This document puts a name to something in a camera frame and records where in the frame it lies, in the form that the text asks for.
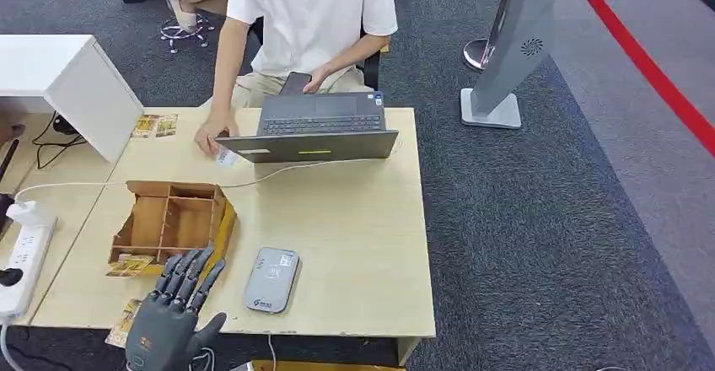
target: card reader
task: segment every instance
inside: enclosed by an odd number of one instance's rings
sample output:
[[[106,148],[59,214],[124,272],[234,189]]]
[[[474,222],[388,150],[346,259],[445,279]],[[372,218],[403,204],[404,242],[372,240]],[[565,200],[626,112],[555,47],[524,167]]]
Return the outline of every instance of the card reader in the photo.
[[[261,249],[244,290],[246,307],[272,314],[283,312],[288,306],[297,269],[296,252],[270,247]]]

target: laptop touchpad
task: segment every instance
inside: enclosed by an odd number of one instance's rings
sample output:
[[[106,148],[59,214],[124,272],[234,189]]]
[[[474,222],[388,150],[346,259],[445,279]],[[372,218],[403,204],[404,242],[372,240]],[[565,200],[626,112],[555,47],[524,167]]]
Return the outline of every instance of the laptop touchpad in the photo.
[[[316,97],[315,113],[317,116],[354,116],[358,112],[355,97]]]

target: metal pole base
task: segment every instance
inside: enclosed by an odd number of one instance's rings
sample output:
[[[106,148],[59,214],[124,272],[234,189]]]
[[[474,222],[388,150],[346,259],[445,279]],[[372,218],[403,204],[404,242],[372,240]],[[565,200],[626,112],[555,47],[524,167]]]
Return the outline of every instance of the metal pole base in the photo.
[[[468,67],[481,72],[487,67],[487,62],[481,63],[484,50],[487,48],[487,40],[471,40],[467,42],[464,50],[465,63]]]
[[[462,89],[462,123],[469,126],[489,126],[491,128],[519,129],[521,116],[516,95],[509,94],[489,115],[475,115],[471,110],[471,93],[474,89]]]

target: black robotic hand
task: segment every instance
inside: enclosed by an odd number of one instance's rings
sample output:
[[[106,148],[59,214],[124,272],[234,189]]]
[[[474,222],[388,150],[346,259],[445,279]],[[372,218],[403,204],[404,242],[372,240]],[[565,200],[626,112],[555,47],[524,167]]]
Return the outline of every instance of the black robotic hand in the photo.
[[[126,369],[130,371],[185,371],[191,360],[221,330],[226,314],[211,319],[194,332],[211,286],[225,266],[220,260],[211,269],[194,298],[189,298],[213,252],[211,246],[175,255],[164,266],[155,289],[142,301],[126,338]]]

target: red line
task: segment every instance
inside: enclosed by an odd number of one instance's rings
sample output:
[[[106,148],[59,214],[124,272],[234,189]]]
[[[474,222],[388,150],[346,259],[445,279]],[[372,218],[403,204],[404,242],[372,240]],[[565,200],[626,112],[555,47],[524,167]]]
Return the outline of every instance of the red line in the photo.
[[[705,119],[700,111],[678,90],[662,70],[655,64],[648,53],[633,38],[625,25],[618,19],[605,0],[587,0],[603,21],[606,29],[616,39],[623,51],[631,58],[641,74],[648,80],[660,97],[680,118],[685,126],[715,157],[715,128]]]

